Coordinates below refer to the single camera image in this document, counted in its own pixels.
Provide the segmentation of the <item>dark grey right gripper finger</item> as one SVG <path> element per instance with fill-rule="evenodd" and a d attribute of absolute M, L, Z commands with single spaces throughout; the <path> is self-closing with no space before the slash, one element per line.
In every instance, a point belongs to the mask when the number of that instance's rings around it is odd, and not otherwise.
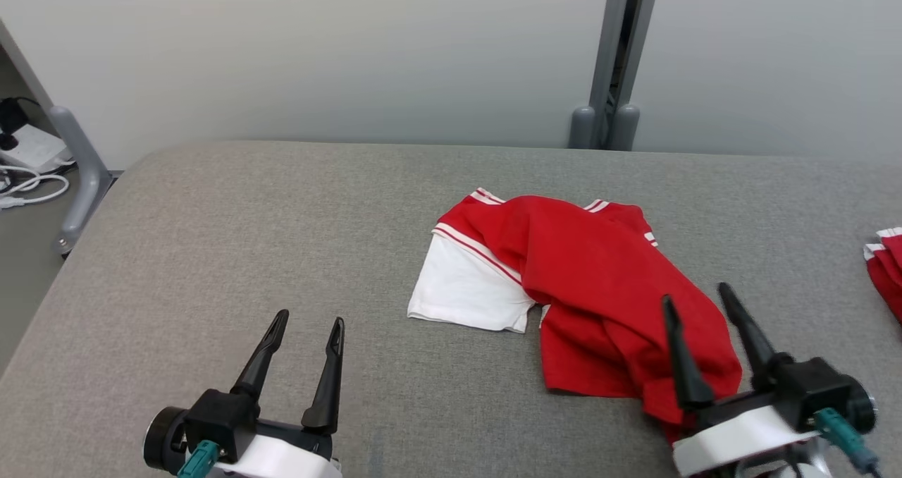
<path fill-rule="evenodd" d="M 756 392 L 773 391 L 775 379 L 772 373 L 777 351 L 758 323 L 748 313 L 734 289 L 728 283 L 719 283 L 717 290 L 728 320 L 740 334 L 742 347 L 751 373 L 753 373 L 751 387 Z"/>
<path fill-rule="evenodd" d="M 669 295 L 664 295 L 662 298 L 662 311 L 676 400 L 679 402 L 681 410 L 685 412 L 704 410 L 712 406 L 715 395 L 693 359 L 684 338 L 681 318 Z"/>

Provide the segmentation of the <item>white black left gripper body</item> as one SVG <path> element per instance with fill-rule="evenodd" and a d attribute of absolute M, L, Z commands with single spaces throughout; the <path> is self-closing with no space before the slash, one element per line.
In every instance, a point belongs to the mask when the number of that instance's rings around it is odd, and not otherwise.
<path fill-rule="evenodd" d="M 296 424 L 259 422 L 257 435 L 235 464 L 218 462 L 213 477 L 341 477 L 329 435 Z"/>

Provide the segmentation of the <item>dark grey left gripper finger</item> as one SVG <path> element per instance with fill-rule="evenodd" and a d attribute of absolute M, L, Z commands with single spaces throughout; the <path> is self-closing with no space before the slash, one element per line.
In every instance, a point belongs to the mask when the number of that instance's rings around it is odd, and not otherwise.
<path fill-rule="evenodd" d="M 247 396 L 254 402 L 260 400 L 262 388 L 268 374 L 268 367 L 270 367 L 271 359 L 273 359 L 274 354 L 280 349 L 283 342 L 289 317 L 289 310 L 277 311 L 260 343 L 254 349 L 252 356 L 246 362 L 245 368 L 242 369 L 231 388 L 233 395 Z"/>
<path fill-rule="evenodd" d="M 345 322 L 342 317 L 336 317 L 326 341 L 326 360 L 314 400 L 302 416 L 307 433 L 331 436 L 338 430 L 344 346 Z"/>

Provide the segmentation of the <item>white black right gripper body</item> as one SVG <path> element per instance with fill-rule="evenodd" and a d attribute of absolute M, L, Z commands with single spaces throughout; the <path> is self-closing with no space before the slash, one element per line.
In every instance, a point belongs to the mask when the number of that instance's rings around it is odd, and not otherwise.
<path fill-rule="evenodd" d="M 763 477 L 831 477 L 815 416 L 832 407 L 828 389 L 773 389 L 684 411 L 690 433 L 673 443 L 674 466 L 681 477 L 745 477 L 765 465 L 777 467 Z"/>

